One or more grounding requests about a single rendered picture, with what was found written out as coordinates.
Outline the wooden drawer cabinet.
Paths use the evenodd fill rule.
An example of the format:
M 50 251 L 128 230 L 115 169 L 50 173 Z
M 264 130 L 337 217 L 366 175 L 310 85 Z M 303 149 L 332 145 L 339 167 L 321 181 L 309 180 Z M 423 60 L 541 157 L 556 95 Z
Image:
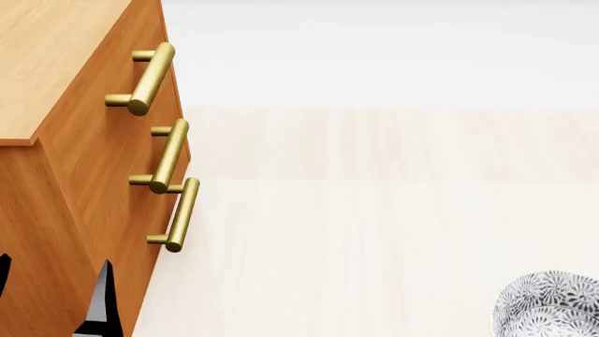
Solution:
M 132 95 L 168 42 L 161 0 L 0 0 L 0 256 L 11 266 L 0 337 L 71 337 L 105 260 L 131 336 L 176 196 L 130 185 L 155 172 L 183 117 L 174 65 L 147 114 L 105 106 Z

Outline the black white patterned bowl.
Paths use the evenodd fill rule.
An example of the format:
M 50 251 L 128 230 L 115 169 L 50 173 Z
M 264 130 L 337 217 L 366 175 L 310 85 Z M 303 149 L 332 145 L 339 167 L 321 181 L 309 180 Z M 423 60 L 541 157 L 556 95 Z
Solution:
M 599 337 L 599 280 L 566 271 L 525 274 L 499 294 L 492 337 Z

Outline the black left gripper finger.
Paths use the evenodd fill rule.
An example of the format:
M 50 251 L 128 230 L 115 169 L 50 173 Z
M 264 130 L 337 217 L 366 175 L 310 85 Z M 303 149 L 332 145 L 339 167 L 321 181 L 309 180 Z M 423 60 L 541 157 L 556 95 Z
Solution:
M 72 337 L 124 337 L 118 314 L 113 268 L 109 260 L 99 273 L 85 320 Z
M 2 297 L 4 288 L 6 286 L 7 278 L 9 275 L 11 266 L 11 257 L 7 254 L 0 256 L 0 297 Z

